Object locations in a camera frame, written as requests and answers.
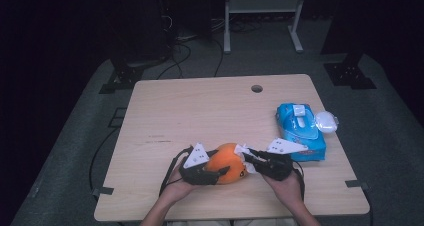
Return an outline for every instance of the orange object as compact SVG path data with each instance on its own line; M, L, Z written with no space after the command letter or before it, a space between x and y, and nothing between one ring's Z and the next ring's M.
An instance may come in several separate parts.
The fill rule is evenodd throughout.
M210 157L205 165L206 171L218 172L218 170L230 166L225 175L219 177L217 184L233 183L247 175L246 167L241 158L234 153L236 143L226 143L217 148L218 152Z

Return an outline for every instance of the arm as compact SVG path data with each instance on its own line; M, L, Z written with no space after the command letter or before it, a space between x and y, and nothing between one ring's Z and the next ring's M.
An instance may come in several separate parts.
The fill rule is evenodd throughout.
M169 178L168 185L162 192L156 203L147 213L140 226L161 226L169 209L179 200L185 198L194 189L200 187L191 185L181 179L178 172L179 166L175 167Z
M320 225L302 201L299 179L296 173L291 172L289 177L283 181L276 181L265 175L262 176L274 190L278 200L287 207L301 226Z

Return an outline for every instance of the blue package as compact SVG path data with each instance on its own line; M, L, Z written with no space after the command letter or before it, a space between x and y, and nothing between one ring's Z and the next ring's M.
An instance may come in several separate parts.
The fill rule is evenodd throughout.
M285 140L308 146L308 150L292 153L295 161L325 159L326 144L318 129L315 116L307 104L284 103L277 109L277 122Z

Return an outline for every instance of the hole in table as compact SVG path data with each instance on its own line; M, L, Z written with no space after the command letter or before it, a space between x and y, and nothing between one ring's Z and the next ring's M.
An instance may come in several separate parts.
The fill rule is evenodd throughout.
M260 86L260 85L253 85L252 86L252 91L253 92L255 92L255 93L260 93L260 92L262 92L264 89L262 88L262 86Z

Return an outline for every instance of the cable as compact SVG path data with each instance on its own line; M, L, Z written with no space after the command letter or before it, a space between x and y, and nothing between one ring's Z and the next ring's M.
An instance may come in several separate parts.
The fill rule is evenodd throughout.
M361 188L362 188L362 191L364 192L365 198L368 201L368 204L370 205L370 226L373 226L374 225L374 210L372 207L370 195L368 194L369 188L368 188L368 185L366 184L365 185L362 184Z
M252 23L245 23L242 21L236 21L231 24L230 30L233 33L239 33L239 34L247 34L251 33L253 31L259 30L262 28L261 22L256 22L258 26L253 25Z
M174 63L175 63L175 64L177 65L177 67L178 67L178 70L180 71L180 76L179 76L179 78L184 78L184 76L183 76L183 70L181 69L181 66L180 66L179 62L177 62L177 61L175 60L174 54L172 54L171 59L172 59L172 61L174 61Z
M172 159L171 164L169 165L168 171L166 172L165 178L163 179L162 184L160 186L159 196L162 194L163 190L165 190L166 186L169 185L168 180L169 180L169 177L171 177L171 173L174 170L175 165L177 164L178 158L184 153L190 154L192 150L193 150L193 146L190 146L189 148L183 149L183 150L181 150L181 152L179 152L177 154L177 156L175 156Z
M294 161L294 160L293 160L293 162L295 162L295 163L297 164L297 166L299 166L300 171L302 172L302 177L305 177L305 173L303 172L302 165L300 165L300 163L299 163L299 162L297 162L297 161Z
M168 29L171 29L172 28L172 18L168 15L162 15L162 18L168 18L169 19Z
M88 180L89 180L89 183L90 183L90 190L91 190L91 192L93 192L93 190L94 190L94 187L93 187L93 180L92 180L92 177L91 177L91 174L92 174L92 171L93 171L93 165L94 165L94 160L96 159L96 157L97 157L97 154L99 153L99 151L100 151L100 149L103 147L103 145L105 144L105 142L109 139L109 137L117 130L117 129L119 129L119 128L114 128L112 131L110 131L110 133L106 136L106 138L104 138L103 139L103 141L99 144L99 146L97 147L97 149L96 149L96 152L94 153L94 155L93 155L93 158L91 158L91 163L90 163L90 169L88 170Z
M221 51L221 58L219 59L218 66L216 67L216 69L215 69L215 73L214 73L214 75L213 75L214 77L216 77L216 75L218 74L218 70L219 70L219 68L221 67L222 60L224 59L224 49L222 48L222 45L218 42L218 40L213 39L213 41L215 41L215 42L218 44L219 49L220 49L220 51Z
M224 19L222 19L222 18L211 19L211 21L212 21L212 25L211 25L211 32L212 32L212 34L220 33L221 31L219 29L224 28L224 22L225 22ZM201 38L201 37L203 37L203 36L200 36L200 35L197 35L197 34L193 34L193 35L184 36L184 37L183 36L179 36L179 37L176 38L176 40L179 43L185 43L185 42L188 42L188 41L191 41L191 40L195 40L195 39L198 39L198 38Z
M173 184L173 183L176 183L176 182L178 182L178 181L181 181L183 178L179 178L179 179L177 179L177 180L174 180L174 181L172 181L172 182L169 182L169 183L167 183L166 184L166 186L168 186L168 185L170 185L170 184Z
M175 66L178 66L178 68L180 69L180 76L182 76L182 70L181 70L181 67L180 67L180 63L182 63L182 62L184 62L185 60L187 60L189 57L190 57L190 55L191 55L191 49L190 49L190 47L188 47L188 46L186 46L186 45L184 45L184 44L176 44L176 45L179 45L179 46L183 46L183 47L185 47L187 50L188 50L188 54L187 54L187 56L185 56L181 61L179 61L179 62L175 62L175 64L173 64L173 65L171 65L171 66L169 66L168 68L166 68L165 70L163 70L159 75L158 75L158 77L156 78L156 79L159 79L164 73L166 73L166 71L168 71L169 69L171 69L171 68L173 68L173 67L175 67Z

